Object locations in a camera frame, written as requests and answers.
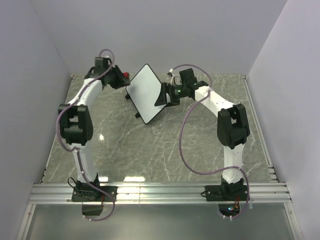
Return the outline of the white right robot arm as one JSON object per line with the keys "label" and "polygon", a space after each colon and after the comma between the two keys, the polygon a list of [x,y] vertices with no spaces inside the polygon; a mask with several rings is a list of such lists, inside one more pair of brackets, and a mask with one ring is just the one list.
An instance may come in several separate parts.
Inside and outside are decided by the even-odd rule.
{"label": "white right robot arm", "polygon": [[[172,68],[168,72],[170,82],[161,83],[160,93],[155,101],[156,107],[178,106],[182,98],[191,98],[194,104],[187,111],[179,131],[178,148],[182,162],[193,173],[207,176],[222,173],[220,193],[226,200],[232,200],[238,195],[238,187],[248,180],[243,171],[243,150],[250,135],[250,126],[246,107],[232,103],[212,88],[213,80],[209,82],[197,80],[195,65],[185,65],[185,70],[175,74]],[[200,172],[190,167],[182,150],[182,137],[191,112],[199,105],[206,107],[217,118],[217,138],[223,146],[224,167],[214,171]]]}

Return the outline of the red bone-shaped eraser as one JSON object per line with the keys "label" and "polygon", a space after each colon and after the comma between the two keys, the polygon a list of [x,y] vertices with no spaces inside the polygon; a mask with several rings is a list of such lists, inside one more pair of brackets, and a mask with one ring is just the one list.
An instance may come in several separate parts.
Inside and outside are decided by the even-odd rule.
{"label": "red bone-shaped eraser", "polygon": [[128,72],[125,72],[124,77],[128,79],[130,77],[130,74]]}

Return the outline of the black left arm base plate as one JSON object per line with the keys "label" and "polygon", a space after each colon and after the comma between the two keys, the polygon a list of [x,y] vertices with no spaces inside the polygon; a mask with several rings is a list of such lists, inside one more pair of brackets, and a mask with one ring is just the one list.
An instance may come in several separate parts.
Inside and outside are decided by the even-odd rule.
{"label": "black left arm base plate", "polygon": [[116,200],[117,197],[117,186],[101,186],[100,187],[104,192],[111,196],[105,196],[100,191],[94,188],[84,188],[80,190],[74,190],[71,201],[72,202],[112,202]]}

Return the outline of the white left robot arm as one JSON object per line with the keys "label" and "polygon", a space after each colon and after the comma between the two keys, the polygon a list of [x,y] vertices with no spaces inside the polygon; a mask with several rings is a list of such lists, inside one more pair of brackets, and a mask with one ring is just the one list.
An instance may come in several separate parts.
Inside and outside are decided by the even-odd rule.
{"label": "white left robot arm", "polygon": [[83,193],[89,201],[98,200],[103,192],[89,152],[94,133],[90,106],[106,86],[119,89],[129,85],[129,76],[109,56],[98,56],[75,97],[58,107],[56,135],[61,146],[73,153],[77,167],[77,182],[73,189]]}

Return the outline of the small white whiteboard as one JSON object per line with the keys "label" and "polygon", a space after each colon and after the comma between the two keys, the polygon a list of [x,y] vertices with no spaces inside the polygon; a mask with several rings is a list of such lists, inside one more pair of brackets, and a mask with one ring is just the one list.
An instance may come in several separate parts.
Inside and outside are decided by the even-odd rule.
{"label": "small white whiteboard", "polygon": [[149,124],[166,107],[154,106],[161,84],[151,66],[146,63],[130,80],[130,85],[125,87],[144,124]]}

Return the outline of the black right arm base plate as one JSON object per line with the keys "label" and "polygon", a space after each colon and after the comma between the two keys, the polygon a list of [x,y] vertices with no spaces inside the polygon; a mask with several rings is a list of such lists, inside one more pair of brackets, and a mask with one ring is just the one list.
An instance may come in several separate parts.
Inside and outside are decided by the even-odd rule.
{"label": "black right arm base plate", "polygon": [[234,202],[235,200],[246,201],[248,197],[246,185],[235,186],[231,184],[206,185],[200,193],[207,202]]}

